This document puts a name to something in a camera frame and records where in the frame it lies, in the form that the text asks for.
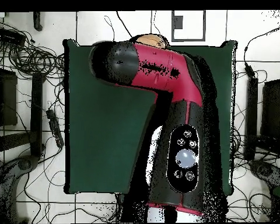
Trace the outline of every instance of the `black object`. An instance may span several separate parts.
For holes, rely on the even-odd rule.
[[[0,136],[0,152],[30,143],[31,155],[40,158],[42,153],[43,134],[43,109],[40,106],[43,105],[43,82],[45,79],[46,77],[42,73],[35,73],[32,76],[30,131],[5,135],[3,137]],[[5,106],[6,109],[9,109],[16,114],[16,105],[10,106],[8,104],[9,102],[2,104],[1,99],[2,97],[0,95],[0,105]]]
[[[254,160],[256,147],[280,155],[280,79],[265,82],[262,91],[262,120],[257,136],[258,80],[249,78],[244,140],[244,159]]]
[[[16,210],[16,189],[20,178],[37,167],[39,158],[24,156],[0,168],[0,224],[21,223]]]
[[[168,184],[166,185],[166,183],[162,183],[161,185],[155,184],[159,190],[155,190],[155,192],[151,191],[150,199],[148,199],[146,194],[148,186],[145,183],[145,176],[143,176],[145,172],[143,163],[146,162],[148,148],[146,145],[142,145],[141,152],[138,156],[139,158],[135,165],[134,176],[131,181],[129,193],[124,198],[121,222],[146,222],[148,207],[145,206],[145,204],[149,200],[160,204],[170,200],[171,204],[179,205],[181,199],[185,207],[193,207],[199,210],[203,207],[203,212],[205,214],[204,219],[206,222],[224,222],[226,219],[228,208],[227,200],[222,190],[218,108],[215,104],[216,87],[212,79],[210,69],[204,59],[201,57],[192,57],[192,59],[200,70],[199,74],[201,77],[201,87],[205,97],[203,99],[204,108],[202,111],[199,111],[199,109],[201,109],[199,106],[191,104],[190,111],[195,114],[190,116],[189,124],[197,130],[198,136],[204,137],[201,142],[204,144],[204,148],[203,153],[200,153],[200,164],[202,164],[202,162],[204,163],[205,170],[203,170],[203,168],[198,170],[200,174],[204,173],[204,180],[198,180],[200,185],[197,186],[197,190],[195,192],[196,198],[193,197],[193,192],[191,195],[187,195],[187,193],[185,193],[182,197],[181,194],[175,193]],[[187,109],[185,106],[186,104],[183,102],[176,103],[175,105],[172,104],[170,106],[172,109],[169,111],[172,115],[170,117],[168,116],[170,113],[164,112],[164,109],[167,109],[167,107],[162,105],[164,102],[167,102],[168,104],[169,101],[161,101],[159,97],[157,98],[156,108],[152,109],[152,117],[143,140],[143,144],[147,144],[147,142],[151,141],[150,138],[152,132],[158,126],[166,126],[165,131],[162,130],[163,138],[159,141],[159,152],[155,156],[156,162],[161,165],[155,170],[160,174],[161,181],[162,178],[165,178],[166,176],[166,166],[164,166],[164,164],[167,164],[167,153],[161,151],[166,150],[164,145],[167,145],[167,148],[169,146],[169,143],[166,142],[165,139],[169,138],[170,131],[172,131],[174,126],[179,126],[179,121],[184,124],[182,119],[174,118],[172,114],[176,112],[178,113],[178,116],[184,118],[186,115],[180,114],[180,111],[183,113]],[[205,191],[203,205],[200,204],[198,200],[203,197],[202,189]],[[162,197],[162,195],[158,193],[160,190],[165,190],[169,197]]]
[[[47,118],[50,120],[49,121],[50,130],[53,136],[55,137],[56,145],[61,149],[64,146],[64,141],[61,135],[58,118],[56,117],[56,114],[52,109],[47,110],[46,113],[47,113]]]
[[[252,174],[264,180],[270,189],[280,186],[280,168],[262,160],[250,161],[249,165]]]
[[[40,12],[33,12],[33,26],[35,30],[42,31],[43,27],[40,24]]]
[[[264,180],[271,194],[271,222],[280,222],[280,197],[274,194],[274,189],[280,187],[280,168],[261,160],[249,162],[251,172],[256,178]]]
[[[246,114],[245,114],[245,135],[244,159],[254,160],[257,135],[257,97],[258,79],[249,78],[247,84]]]
[[[24,47],[26,36],[15,31],[0,28],[0,41]]]
[[[280,79],[266,82],[262,93],[260,134],[278,140],[280,150]]]
[[[131,42],[98,43],[89,54],[92,74],[110,83],[130,85],[138,72],[138,65],[138,54]]]
[[[165,223],[176,223],[177,211],[175,207],[170,205],[164,206],[164,219]]]
[[[18,84],[15,72],[0,68],[0,126],[16,125],[16,87]]]

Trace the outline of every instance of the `white tile floor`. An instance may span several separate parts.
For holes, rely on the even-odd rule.
[[[102,40],[112,40],[113,31],[112,28],[105,22],[105,15],[107,15],[112,22],[115,31],[115,41],[129,39],[128,33],[125,31],[115,12],[42,12],[41,22],[43,25],[43,31],[41,32],[38,32],[33,28],[32,12],[9,13],[8,16],[4,18],[4,22],[18,28],[19,30],[28,31],[32,35],[33,40],[35,40],[36,45],[53,49],[57,55],[59,55],[64,52],[62,46],[63,39],[77,40],[82,46],[92,45],[93,43]],[[151,12],[149,10],[137,12],[120,12],[120,16],[133,36],[150,32]],[[225,40],[236,40],[239,43],[236,53],[236,69],[238,72],[244,72],[242,61],[244,47],[247,45],[247,42],[259,34],[265,33],[275,27],[280,26],[280,15],[273,15],[273,11],[268,10],[208,10],[206,12],[206,16],[207,31],[205,42],[186,42],[184,45],[220,46]],[[155,17],[155,26],[160,30],[160,33],[165,35],[170,41],[171,11],[157,11]],[[153,33],[157,32],[154,25],[152,26],[152,31]],[[266,70],[268,74],[267,80],[270,81],[280,78],[280,31],[252,41],[246,54],[246,60],[256,61],[250,63],[255,71]],[[265,79],[265,74],[263,72],[259,72],[259,78],[260,81],[263,81]],[[246,81],[247,76],[243,76],[237,80],[236,85],[236,103],[241,110],[245,109],[246,106]],[[52,79],[51,82],[57,84],[58,79]],[[262,87],[263,83],[260,84],[258,101],[261,101]],[[24,94],[31,95],[31,83],[25,80],[18,80],[17,89]],[[43,108],[45,109],[48,108],[47,101],[55,100],[53,89],[54,87],[48,82],[44,84]],[[17,94],[17,102],[29,100],[28,96],[25,96],[20,92]],[[27,109],[25,103],[19,103],[17,107],[18,113],[22,117],[25,126],[29,130],[30,110]],[[235,113],[238,113],[239,111],[240,110],[236,106]],[[259,104],[258,110],[259,120],[260,115],[261,104]],[[57,116],[64,118],[64,113],[59,107],[57,108]],[[43,120],[43,130],[49,131],[50,129],[47,124],[47,118],[44,117]],[[235,126],[239,128],[242,121],[243,116],[239,114],[235,119]],[[21,123],[18,123],[18,125],[15,127],[5,127],[5,129],[5,135],[8,135],[14,133],[15,131],[22,130],[23,127]],[[240,127],[240,133],[243,134],[243,131],[244,123]],[[50,132],[44,132],[43,142],[45,142],[50,136]],[[24,145],[3,152],[1,154],[1,159],[4,161],[9,161],[15,156],[18,156],[20,152],[27,149],[28,147],[28,145]],[[48,141],[47,147],[46,157],[57,152],[57,147],[53,139]],[[81,193],[78,194],[75,199],[74,195],[64,194],[62,186],[57,187],[51,185],[50,193],[48,195],[50,183],[43,173],[43,167],[47,167],[50,162],[51,161],[49,160],[45,162],[44,165],[38,166],[38,168],[30,175],[29,184],[31,185],[28,187],[27,192],[29,195],[35,198],[35,200],[43,202],[41,203],[41,212],[34,221],[35,223],[48,223],[48,220],[45,217],[45,208],[47,207],[47,202],[51,202],[49,215],[50,221],[53,220],[54,216],[58,213],[62,214],[72,212],[75,208],[79,208],[76,213],[72,212],[67,215],[55,217],[53,223],[91,223],[97,219],[95,216],[85,214],[85,212],[83,212],[81,209],[93,215],[105,218],[108,218],[112,215],[115,210],[116,201],[114,195],[112,194]],[[51,162],[50,166],[46,170],[47,177],[51,179],[56,172],[62,170],[65,170],[64,150]],[[241,189],[247,197],[254,193],[261,192],[268,194],[268,188],[265,183],[256,179],[245,168],[237,169],[234,172],[234,179],[234,185]],[[26,180],[27,177],[23,176],[19,183],[17,189],[17,193],[19,194],[17,198],[17,207],[19,215],[22,217],[28,216],[31,222],[38,212],[39,206],[31,202],[31,200],[29,200],[25,194],[22,193]],[[52,182],[54,184],[63,185],[64,172],[57,173],[56,176],[54,176]],[[246,203],[243,200],[244,195],[237,188],[235,188],[233,195],[228,197],[228,201],[230,203],[241,199],[241,201],[237,201],[231,205],[233,208],[230,208],[228,217],[232,218],[239,218],[239,215],[241,217],[245,217],[247,214],[250,214],[245,208]],[[266,207],[270,207],[270,202],[268,202],[265,197],[259,196],[253,200],[257,206],[264,204]],[[264,214],[254,214],[254,217],[258,221],[267,220],[267,217]]]

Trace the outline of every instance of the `cable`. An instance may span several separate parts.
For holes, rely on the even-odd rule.
[[[20,158],[21,154],[22,154],[22,153],[24,153],[25,151],[27,151],[28,149],[30,149],[30,147],[29,147],[29,148],[27,148],[27,149],[25,149],[24,151],[20,152],[20,154],[19,154],[18,158]]]
[[[0,46],[0,51],[3,52],[2,59],[5,57],[5,53],[8,53],[8,58],[10,60],[10,63],[12,64],[10,68],[15,68],[20,73],[23,72],[24,74],[27,75],[32,75],[33,73],[40,72],[45,74],[49,78],[52,78],[49,75],[55,75],[58,73],[63,74],[64,72],[63,54],[57,56],[56,53],[50,48],[41,47],[41,46],[35,47],[34,44],[32,44],[35,43],[35,41],[33,41],[30,33],[26,31],[20,31],[14,27],[11,27],[10,25],[7,25],[6,23],[0,22],[0,24],[12,28],[10,31],[21,33],[26,37],[26,43],[24,47],[19,47],[14,44],[0,42],[0,45],[3,46],[2,49]],[[30,35],[31,37],[30,40],[28,39],[26,33]]]
[[[246,46],[245,49],[244,49],[244,63],[245,63],[245,65],[247,65],[247,62],[246,62],[246,52],[247,52],[247,50],[248,50],[248,46],[249,46],[249,44],[251,43],[251,41],[253,41],[253,40],[255,40],[255,39],[257,39],[257,38],[259,38],[259,37],[261,37],[261,36],[265,36],[265,35],[268,35],[268,34],[270,34],[270,33],[275,32],[275,31],[278,31],[278,30],[280,30],[280,27],[277,27],[277,28],[275,28],[275,29],[272,29],[271,31],[268,31],[268,32],[266,32],[266,33],[264,33],[264,34],[258,35],[258,36],[256,36],[256,37],[252,38],[252,39],[248,42],[247,46]]]
[[[115,198],[116,198],[116,210],[115,212],[110,216],[110,218],[108,219],[108,221],[112,221],[114,218],[116,218],[116,221],[117,221],[117,218],[120,216],[120,213],[121,213],[121,202],[119,200],[119,197],[117,194],[115,194]]]
[[[159,34],[161,35],[160,30],[155,25],[155,19],[156,19],[156,12],[155,12],[155,17],[153,18],[153,25],[155,26],[156,30],[159,31]]]
[[[25,185],[24,185],[24,192],[25,192],[25,194],[26,194],[26,196],[27,196],[28,198],[30,198],[32,201],[34,201],[35,203],[37,203],[37,204],[39,205],[38,213],[35,215],[35,217],[33,218],[32,222],[31,222],[31,224],[33,224],[33,222],[35,221],[37,215],[38,215],[38,214],[40,213],[40,211],[41,211],[41,205],[40,205],[40,203],[37,202],[34,198],[32,198],[31,196],[29,196],[28,193],[27,193],[27,191],[26,191],[26,186],[27,186],[27,184],[28,184],[29,178],[30,178],[30,173],[28,173],[28,178],[27,178],[27,181],[26,181],[26,183],[25,183]]]
[[[239,105],[238,105],[238,104],[236,104],[236,105],[237,105],[237,108],[239,109],[239,112],[238,112],[237,114],[235,114],[235,117],[238,116],[239,114],[241,114],[241,115],[243,115],[243,117],[244,117],[244,119],[245,119],[245,115],[243,114],[243,112],[244,112],[246,109],[241,110],[240,107],[239,107]],[[234,158],[240,160],[240,162],[238,162],[237,164],[234,165],[233,171],[235,171],[235,170],[238,169],[239,167],[243,167],[243,168],[245,168],[245,170],[246,170],[245,173],[244,173],[242,176],[240,176],[240,177],[238,177],[238,178],[234,178],[234,180],[235,180],[235,179],[239,179],[239,178],[243,177],[243,176],[247,173],[247,171],[250,170],[250,169],[248,169],[246,166],[244,166],[244,165],[249,165],[248,162],[242,163],[242,162],[244,161],[244,160],[243,160],[243,154],[239,151],[239,149],[243,147],[243,144],[242,144],[242,143],[243,143],[242,137],[245,137],[245,136],[244,136],[244,135],[240,135],[239,129],[236,129],[236,127],[235,127],[234,125],[232,126],[232,130],[233,130],[233,139],[232,139],[232,142],[234,143],[233,156],[234,156]],[[276,162],[277,159],[280,159],[280,156],[279,156],[279,155],[273,154],[273,153],[271,153],[271,152],[259,152],[259,151],[256,151],[255,153],[256,153],[256,154],[264,155],[262,158],[260,158],[260,160],[265,160],[265,161],[275,160],[275,162]],[[274,156],[274,158],[273,158],[273,159],[271,159],[271,158],[270,158],[270,159],[265,159],[267,156]],[[255,196],[257,196],[257,195],[261,195],[261,196],[263,196],[263,197],[267,197],[267,198],[270,200],[270,197],[268,197],[267,195],[262,194],[262,193],[253,194],[253,195],[250,196],[249,199],[246,197],[246,195],[244,195],[244,199],[235,200],[234,202],[232,202],[231,204],[228,205],[228,208],[229,208],[229,210],[230,210],[231,212],[233,212],[233,213],[236,214],[237,216],[239,216],[239,214],[236,213],[235,211],[233,211],[232,208],[246,208],[246,209],[247,209],[247,212],[248,212],[248,215],[249,215],[249,213],[250,213],[252,220],[255,221],[255,222],[256,222],[256,219],[255,219],[253,213],[258,214],[258,215],[259,215],[259,214],[263,214],[263,215],[267,215],[268,217],[270,217],[270,208],[269,208],[269,207],[265,207],[265,206],[263,206],[263,205],[262,205],[262,206],[256,206],[254,203],[251,202],[251,200],[252,200]],[[245,207],[232,206],[234,203],[239,202],[239,201],[245,201],[246,206],[245,206]],[[235,218],[234,218],[234,217],[232,217],[232,218],[227,218],[227,221],[229,221],[229,222],[236,222],[236,221],[234,221],[234,220],[241,220],[241,221],[245,221],[245,222],[246,222],[246,219],[247,219],[247,217],[244,217],[244,218],[243,218],[243,217],[239,216],[239,218],[237,218],[237,217],[235,217]]]
[[[56,174],[58,174],[58,173],[60,173],[60,172],[64,172],[65,173],[65,171],[57,171],[53,176],[52,176],[52,178],[51,178],[51,180],[49,180],[48,179],[48,177],[47,177],[47,175],[45,175],[46,176],[46,178],[48,179],[48,181],[49,181],[49,187],[48,187],[48,202],[50,201],[49,200],[49,192],[50,192],[50,185],[51,184],[53,184],[53,185],[55,185],[55,186],[64,186],[65,184],[62,184],[62,185],[56,185],[56,184],[54,184],[54,183],[52,183],[52,180],[53,180],[53,178],[56,176]],[[51,207],[51,205],[50,205],[50,203],[48,203],[48,207],[49,207],[49,209],[48,209],[48,212],[47,212],[47,220],[48,220],[48,223],[50,223],[51,224],[51,222],[50,222],[50,220],[49,220],[49,218],[50,218],[50,216],[49,216],[49,210],[50,210],[50,207]]]
[[[107,24],[112,28],[112,31],[113,31],[113,42],[114,42],[114,40],[115,40],[115,32],[114,32],[114,28],[112,26],[112,22],[111,22],[109,16],[104,16],[104,19],[105,19],[105,22],[107,22]]]
[[[128,32],[128,34],[131,36],[131,38],[133,38],[133,37],[132,37],[132,35],[129,33],[129,31],[128,31],[127,27],[125,26],[125,24],[124,24],[123,20],[121,20],[121,18],[120,18],[120,16],[119,16],[119,14],[118,14],[118,11],[116,11],[116,14],[117,14],[117,17],[120,19],[120,21],[121,21],[122,25],[124,25],[124,28],[126,29],[126,31]]]
[[[104,217],[99,217],[99,216],[97,216],[97,215],[91,214],[91,213],[87,212],[86,210],[84,210],[84,209],[82,209],[82,208],[76,208],[76,209],[74,209],[73,211],[70,211],[70,212],[67,212],[67,213],[59,213],[59,214],[55,215],[55,216],[52,218],[52,220],[50,221],[50,224],[52,224],[53,220],[54,220],[56,217],[62,216],[62,215],[68,215],[68,214],[73,213],[73,212],[75,212],[75,211],[83,211],[83,212],[86,213],[87,215],[94,216],[95,218],[100,219],[102,222],[105,222],[105,223],[112,223],[112,222],[108,222],[108,220],[107,220],[106,218],[104,218]]]
[[[257,74],[256,78],[258,78],[258,72],[260,72],[260,71],[263,71],[265,73],[265,79],[262,82],[259,82],[258,84],[263,83],[263,82],[265,82],[268,79],[268,72],[265,71],[264,69],[258,69],[256,71],[254,71]],[[247,72],[238,72],[238,71],[236,71],[236,79],[239,79],[239,78],[241,78],[241,77],[243,77],[245,75],[247,75]]]

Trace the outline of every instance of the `wire bundle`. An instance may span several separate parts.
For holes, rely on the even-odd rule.
[[[6,23],[0,22],[0,25],[9,27],[9,31],[20,33],[26,37],[24,47],[0,41],[0,53],[3,54],[0,62],[4,63],[4,58],[8,57],[12,64],[10,67],[26,75],[40,72],[45,76],[53,76],[64,73],[63,54],[57,56],[50,48],[34,46],[35,41],[31,34],[26,31],[20,31]]]
[[[260,72],[260,71],[263,71],[265,72],[266,74],[266,79],[267,79],[267,72],[265,70],[259,70],[257,72]],[[242,76],[244,76],[246,73],[245,72],[242,72],[242,73],[238,73],[236,72],[236,79],[242,77],[240,76],[241,74],[243,74]],[[243,158],[243,148],[244,148],[244,142],[243,142],[243,139],[245,138],[245,135],[241,135],[239,133],[239,129],[242,127],[243,123],[244,123],[244,120],[245,120],[245,110],[241,110],[239,105],[236,104],[236,107],[238,108],[238,113],[234,115],[234,119],[236,120],[237,118],[239,118],[240,116],[243,117],[241,123],[240,123],[240,126],[238,128],[236,128],[235,126],[232,126],[232,131],[233,131],[233,139],[232,139],[232,142],[233,142],[233,150],[232,150],[232,154],[233,154],[233,157],[234,157],[234,166],[233,166],[233,171],[232,171],[232,174],[234,171],[238,170],[239,168],[244,168],[245,169],[245,172],[242,176],[240,177],[236,177],[236,178],[233,178],[233,180],[237,180],[237,179],[240,179],[242,178],[243,176],[246,175],[247,171],[249,171],[249,167],[247,167],[249,164],[248,164],[248,161],[245,161],[244,158]],[[271,153],[271,152],[262,152],[262,151],[256,151],[255,154],[259,154],[261,155],[262,157],[260,158],[260,160],[263,160],[263,161],[266,161],[266,162],[270,162],[271,164],[274,164],[277,162],[277,159],[280,159],[280,156],[279,155],[276,155],[274,153]],[[261,206],[256,206],[251,200],[256,197],[256,196],[262,196],[262,197],[265,197],[269,200],[271,200],[270,197],[268,197],[267,195],[265,194],[262,194],[262,193],[256,193],[256,194],[253,194],[250,196],[250,198],[247,198],[247,196],[245,195],[245,193],[240,190],[238,187],[236,187],[234,185],[235,189],[239,190],[241,192],[241,194],[243,194],[244,196],[244,199],[239,199],[239,200],[236,200],[235,202],[232,202],[231,204],[229,204],[229,210],[231,212],[233,212],[234,214],[236,214],[238,217],[232,217],[232,218],[227,218],[227,221],[229,222],[235,222],[234,220],[241,220],[241,221],[244,221],[244,222],[247,222],[248,220],[248,217],[249,217],[249,213],[250,213],[250,216],[252,218],[253,221],[257,221],[254,217],[254,215],[267,215],[268,217],[270,217],[271,215],[271,207],[266,207],[264,205],[261,205]],[[239,202],[239,201],[245,201],[245,205],[246,206],[243,206],[243,207],[239,207],[239,206],[233,206],[234,203],[236,202]],[[239,214],[237,214],[233,208],[246,208],[247,209],[247,215],[245,217],[242,217],[240,216]]]

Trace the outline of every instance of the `black cable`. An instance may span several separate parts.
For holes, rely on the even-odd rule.
[[[153,18],[153,25],[155,26],[156,30],[159,31],[159,34],[161,35],[160,30],[155,25],[155,19],[156,19],[156,12],[155,12],[155,17]]]
[[[126,29],[126,31],[128,32],[128,34],[131,36],[131,38],[133,38],[133,36],[129,33],[129,31],[128,31],[127,27],[125,26],[125,24],[124,24],[123,20],[121,20],[121,18],[120,18],[120,16],[119,16],[119,14],[118,14],[118,11],[116,11],[116,14],[117,14],[117,17],[120,19],[120,21],[121,21],[122,25],[124,25],[124,28]]]
[[[261,71],[265,73],[265,79],[263,81],[261,81],[261,82],[258,82],[258,84],[263,83],[263,82],[265,82],[268,79],[268,72],[266,70],[264,70],[264,69],[258,69],[256,71],[254,71],[256,73],[256,75],[257,75],[256,78],[258,78],[258,73],[261,72]],[[238,72],[238,71],[236,71],[236,79],[239,79],[239,78],[241,78],[241,77],[243,77],[245,75],[247,75],[247,72]]]
[[[238,116],[239,114],[244,115],[243,112],[244,112],[246,109],[241,110],[238,104],[237,104],[237,107],[239,108],[239,113],[236,114],[235,116]],[[244,165],[247,165],[248,162],[245,162],[245,163],[241,164],[242,161],[243,161],[243,154],[242,154],[241,152],[239,152],[239,148],[243,146],[243,144],[242,144],[243,141],[242,141],[241,137],[245,137],[245,136],[244,136],[244,135],[240,135],[240,134],[239,134],[239,129],[236,129],[235,126],[232,126],[232,130],[233,130],[233,142],[236,144],[236,145],[235,145],[235,149],[234,149],[234,151],[233,151],[233,154],[234,154],[234,157],[235,157],[235,158],[240,159],[240,162],[234,166],[233,170],[236,170],[236,169],[238,169],[239,167],[243,167],[243,168],[245,168],[245,170],[246,170],[246,172],[245,172],[245,174],[246,174],[247,171],[248,171],[249,169],[248,169],[247,167],[245,167]],[[279,155],[273,154],[273,153],[271,153],[271,152],[258,152],[258,151],[256,151],[255,153],[264,155],[264,156],[261,158],[262,160],[274,160],[274,159],[275,159],[275,161],[276,161],[276,159],[280,158]],[[273,159],[265,159],[267,156],[274,156],[275,158],[273,158]],[[267,195],[262,194],[262,193],[253,194],[253,195],[251,195],[251,197],[250,197],[249,199],[247,199],[246,195],[244,195],[245,199],[238,199],[238,200],[232,202],[231,204],[228,205],[228,208],[229,208],[229,210],[230,210],[231,212],[233,212],[233,213],[236,214],[236,215],[239,215],[239,214],[237,214],[237,213],[236,213],[235,211],[233,211],[231,208],[246,208],[246,209],[247,209],[247,212],[248,212],[248,215],[249,215],[249,213],[250,213],[250,215],[251,215],[253,221],[256,222],[256,219],[255,219],[255,217],[253,216],[253,212],[256,213],[256,214],[262,213],[262,214],[267,215],[267,216],[270,215],[270,211],[269,211],[270,208],[264,207],[263,205],[260,206],[260,207],[256,207],[255,204],[251,202],[252,198],[255,197],[255,196],[257,196],[257,195],[262,195],[263,197],[267,197],[267,198],[270,200],[270,197],[268,197]],[[246,202],[246,206],[245,206],[245,207],[236,207],[236,206],[233,207],[233,206],[232,206],[235,202],[239,202],[239,201],[245,201],[245,202]],[[242,218],[242,217],[240,216],[240,218],[229,218],[229,219],[227,219],[227,221],[236,222],[236,221],[234,221],[235,219],[241,220],[241,221],[246,221],[247,217],[246,217],[246,218]]]
[[[115,32],[114,32],[114,28],[112,26],[112,22],[111,22],[109,16],[104,16],[104,19],[105,19],[105,22],[107,22],[107,24],[112,28],[112,31],[113,31],[113,42],[114,42],[114,40],[115,40]]]
[[[256,219],[255,219],[255,217],[253,216],[253,213],[252,213],[252,205],[254,205],[254,204],[252,204],[251,203],[251,200],[252,200],[252,198],[254,198],[255,196],[258,196],[258,195],[261,195],[261,196],[263,196],[263,197],[266,197],[266,198],[268,198],[269,200],[271,200],[271,198],[270,197],[268,197],[267,195],[265,195],[265,194],[263,194],[263,193],[256,193],[256,194],[254,194],[254,195],[252,195],[250,198],[249,198],[249,210],[250,210],[250,214],[251,214],[251,217],[252,217],[252,219],[253,219],[253,221],[254,222],[257,222],[256,221]],[[259,208],[257,208],[258,209],[258,212],[260,211],[261,213],[263,213],[263,214],[265,214],[265,215],[270,215],[270,212],[269,211],[266,211],[266,208],[265,207],[263,207],[263,205],[261,206],[261,207],[259,207]]]
[[[122,210],[122,205],[121,202],[119,200],[119,197],[117,194],[115,194],[115,198],[116,198],[116,210],[115,212],[109,217],[108,221],[112,221],[114,218],[116,219],[116,221],[118,222],[117,218],[120,216],[121,210]]]
[[[24,153],[25,151],[27,151],[28,149],[30,149],[30,147],[29,147],[29,148],[27,148],[27,149],[25,149],[24,151],[20,152],[20,154],[19,154],[18,158],[20,158],[21,154],[22,154],[22,153]]]
[[[253,41],[253,40],[255,40],[255,39],[257,39],[257,38],[259,38],[259,37],[261,37],[261,36],[265,36],[265,35],[268,35],[268,34],[270,34],[270,33],[275,32],[275,31],[278,31],[278,30],[280,30],[280,27],[277,27],[277,28],[275,28],[275,29],[272,29],[271,31],[268,31],[268,32],[266,32],[266,33],[264,33],[264,34],[258,35],[258,36],[256,36],[256,37],[252,38],[252,39],[248,42],[247,46],[246,46],[245,49],[244,49],[244,63],[245,63],[245,65],[248,66],[248,64],[247,64],[247,62],[246,62],[246,52],[247,52],[247,50],[248,50],[248,46],[249,46],[249,44],[251,43],[251,41]]]
[[[19,32],[26,36],[25,33],[28,33],[26,31],[19,31],[18,29],[15,29],[11,27],[13,32]],[[8,53],[8,58],[10,60],[10,63],[12,64],[11,68],[15,68],[19,71],[19,73],[23,72],[28,75],[32,75],[33,73],[41,72],[45,74],[47,77],[49,75],[55,75],[59,73],[58,71],[61,71],[63,73],[64,71],[64,55],[61,54],[59,56],[56,56],[56,53],[47,47],[35,47],[26,36],[27,40],[24,45],[24,47],[19,47],[14,44],[8,44],[8,43],[2,43],[1,46],[3,46],[3,57],[5,58],[5,53]]]

